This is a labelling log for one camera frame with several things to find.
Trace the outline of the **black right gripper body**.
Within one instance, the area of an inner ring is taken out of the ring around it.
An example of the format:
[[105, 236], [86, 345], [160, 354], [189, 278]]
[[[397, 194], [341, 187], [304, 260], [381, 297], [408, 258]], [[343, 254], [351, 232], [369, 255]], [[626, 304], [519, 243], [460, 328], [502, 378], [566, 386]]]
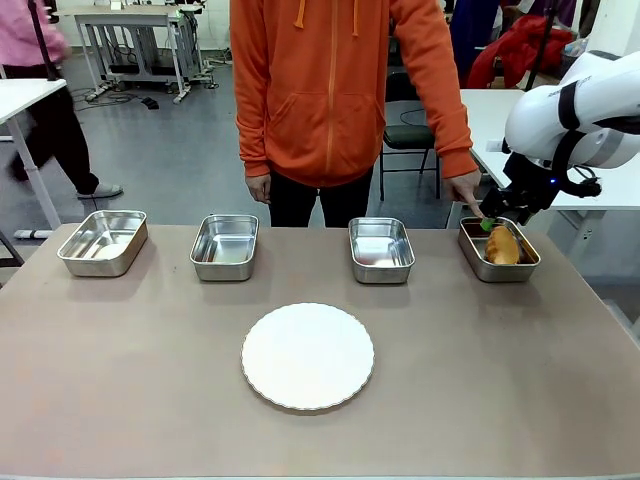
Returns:
[[556, 197], [556, 178], [526, 156], [511, 153], [503, 169], [510, 180], [504, 189], [509, 210], [537, 213], [548, 209]]

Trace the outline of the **person's left hand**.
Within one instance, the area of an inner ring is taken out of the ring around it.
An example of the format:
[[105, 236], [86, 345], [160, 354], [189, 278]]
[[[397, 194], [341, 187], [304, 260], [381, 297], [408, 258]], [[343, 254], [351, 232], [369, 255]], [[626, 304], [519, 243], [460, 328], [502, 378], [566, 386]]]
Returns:
[[445, 178], [443, 180], [443, 184], [451, 199], [466, 204], [478, 218], [484, 217], [480, 210], [479, 203], [475, 198], [475, 192], [480, 184], [481, 178], [481, 172], [476, 169], [467, 174]]

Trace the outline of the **person's right hand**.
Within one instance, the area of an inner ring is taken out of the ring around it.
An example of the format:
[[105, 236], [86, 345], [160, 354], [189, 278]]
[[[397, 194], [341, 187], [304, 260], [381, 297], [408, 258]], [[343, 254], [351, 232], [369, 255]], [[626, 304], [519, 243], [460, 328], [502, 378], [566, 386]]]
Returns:
[[246, 176], [245, 183], [251, 197], [259, 203], [269, 205], [271, 203], [271, 175]]

